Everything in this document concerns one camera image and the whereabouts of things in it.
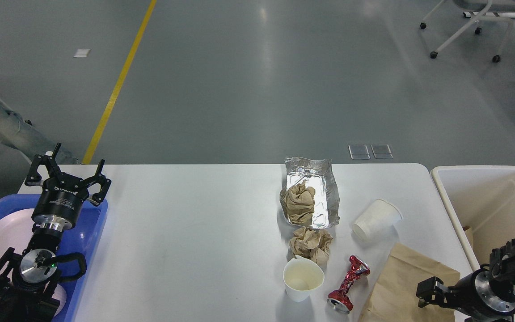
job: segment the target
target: storage bin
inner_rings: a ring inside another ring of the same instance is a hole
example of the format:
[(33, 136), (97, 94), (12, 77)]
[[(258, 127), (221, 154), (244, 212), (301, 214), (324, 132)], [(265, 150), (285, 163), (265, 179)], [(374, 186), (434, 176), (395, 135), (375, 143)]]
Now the storage bin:
[[(492, 249), (515, 238), (515, 166), (436, 167), (431, 175), (470, 266), (489, 263)], [(472, 245), (463, 226), (472, 231)]]

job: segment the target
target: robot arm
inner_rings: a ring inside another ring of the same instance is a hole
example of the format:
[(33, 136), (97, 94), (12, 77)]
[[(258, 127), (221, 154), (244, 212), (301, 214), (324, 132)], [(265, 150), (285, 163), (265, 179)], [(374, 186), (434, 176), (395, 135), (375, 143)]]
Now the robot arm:
[(515, 239), (492, 250), (490, 264), (446, 287), (438, 277), (418, 284), (418, 306), (429, 304), (469, 315), (467, 321), (512, 321), (515, 313)]
[[(59, 307), (59, 301), (51, 298), (57, 283), (77, 280), (86, 273), (82, 253), (57, 255), (57, 250), (63, 233), (77, 224), (84, 201), (95, 206), (104, 201), (110, 179), (101, 173), (104, 160), (94, 176), (86, 179), (64, 173), (55, 161), (60, 147), (57, 144), (52, 155), (35, 155), (27, 174), (25, 185), (41, 186), (43, 191), (31, 215), (34, 225), (29, 244), (21, 255), (10, 247), (0, 259), (1, 322), (51, 321)], [(41, 165), (49, 173), (45, 181), (38, 173)], [(101, 186), (100, 191), (90, 195), (88, 188), (95, 184)], [(59, 263), (71, 261), (78, 263), (78, 273), (63, 276)]]

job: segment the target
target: white table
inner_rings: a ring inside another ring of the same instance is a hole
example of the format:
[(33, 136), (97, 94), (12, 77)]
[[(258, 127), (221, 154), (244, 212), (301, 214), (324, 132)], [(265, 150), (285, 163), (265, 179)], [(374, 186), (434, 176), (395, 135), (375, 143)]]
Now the white table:
[[(96, 167), (61, 169), (88, 177)], [(282, 278), (296, 229), (279, 204), (284, 171), (283, 165), (106, 165), (113, 181), (108, 218), (76, 321), (356, 321), (397, 241), (462, 276), (472, 271), (425, 167), (334, 165), (341, 223), (330, 230), (335, 240), (325, 283), (292, 302)], [(23, 186), (20, 193), (40, 188)], [(376, 198), (395, 204), (404, 220), (398, 234), (366, 244), (351, 225)], [(371, 275), (351, 288), (355, 309), (346, 316), (325, 299), (352, 254), (370, 265)]]

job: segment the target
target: chair leg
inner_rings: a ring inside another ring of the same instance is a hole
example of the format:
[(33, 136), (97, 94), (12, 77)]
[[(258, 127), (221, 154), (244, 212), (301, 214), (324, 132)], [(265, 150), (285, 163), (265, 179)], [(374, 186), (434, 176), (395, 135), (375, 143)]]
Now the chair leg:
[(466, 24), (464, 24), (464, 26), (462, 26), (460, 29), (458, 29), (458, 31), (456, 31), (454, 33), (454, 35), (450, 36), (450, 38), (448, 38), (448, 40), (446, 40), (444, 43), (442, 43), (442, 45), (440, 45), (440, 47), (438, 47), (435, 51), (433, 51), (431, 53), (431, 58), (432, 59), (436, 58), (438, 53), (442, 49), (445, 49), (446, 46), (450, 45), (450, 43), (452, 43), (452, 41), (454, 41), (454, 39), (458, 38), (458, 36), (460, 36), (464, 32), (464, 30), (466, 30), (468, 27), (472, 26), (472, 24), (475, 24), (477, 20), (481, 20), (482, 18), (484, 18), (486, 12), (488, 12), (490, 7), (492, 6), (492, 2), (493, 2), (493, 0), (488, 0), (488, 3), (486, 4), (486, 6), (476, 16), (471, 17), (470, 21), (466, 22)]
[(475, 34), (481, 34), (482, 33), (482, 20), (476, 21), (476, 29), (474, 30)]
[(500, 61), (500, 54), (502, 53), (502, 50), (504, 49), (504, 46), (507, 43), (507, 40), (510, 36), (511, 29), (514, 27), (514, 21), (511, 18), (504, 18), (504, 17), (480, 17), (480, 20), (489, 20), (489, 21), (496, 21), (496, 22), (506, 22), (508, 24), (508, 27), (506, 28), (506, 32), (504, 33), (504, 37), (502, 39), (502, 42), (500, 43), (498, 47), (498, 51), (496, 52), (496, 55), (492, 57), (492, 61), (494, 63), (498, 63)]
[(427, 13), (427, 15), (422, 19), (422, 22), (424, 23), (425, 21), (427, 21), (427, 20), (431, 17), (431, 15), (432, 15), (433, 13), (435, 13), (435, 11), (437, 11), (437, 10), (438, 10), (438, 8), (440, 8), (440, 7), (441, 7), (441, 6), (442, 6), (446, 1), (447, 1), (447, 0), (441, 0), (441, 2), (439, 2), (439, 3), (438, 3), (438, 4), (433, 8), (433, 10), (431, 10), (431, 12)]

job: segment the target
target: person's leg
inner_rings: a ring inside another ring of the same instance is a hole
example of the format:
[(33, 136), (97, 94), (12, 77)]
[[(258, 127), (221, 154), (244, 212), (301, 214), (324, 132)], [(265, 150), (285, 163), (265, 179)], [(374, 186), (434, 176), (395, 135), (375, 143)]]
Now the person's leg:
[[(33, 126), (25, 123), (15, 112), (6, 111), (0, 105), (0, 141), (12, 148), (18, 149), (29, 159), (36, 154), (53, 151), (56, 143), (49, 140)], [(61, 148), (57, 156), (59, 164), (77, 164), (78, 159), (65, 148)]]

